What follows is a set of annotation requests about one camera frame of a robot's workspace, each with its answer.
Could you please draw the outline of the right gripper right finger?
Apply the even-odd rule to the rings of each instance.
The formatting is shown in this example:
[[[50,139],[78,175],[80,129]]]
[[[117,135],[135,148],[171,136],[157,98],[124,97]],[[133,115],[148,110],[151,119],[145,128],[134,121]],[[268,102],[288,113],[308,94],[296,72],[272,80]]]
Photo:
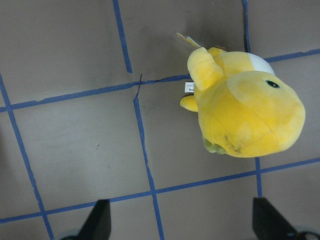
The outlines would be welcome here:
[[[252,202],[252,229],[258,240],[318,240],[320,234],[297,230],[265,198],[255,197]]]

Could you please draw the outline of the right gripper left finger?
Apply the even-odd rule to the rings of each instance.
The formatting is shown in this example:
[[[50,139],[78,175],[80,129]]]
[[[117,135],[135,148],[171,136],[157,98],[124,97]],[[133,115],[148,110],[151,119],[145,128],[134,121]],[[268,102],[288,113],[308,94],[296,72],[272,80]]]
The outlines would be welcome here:
[[[77,234],[67,234],[58,240],[109,240],[111,236],[111,206],[109,199],[98,200]]]

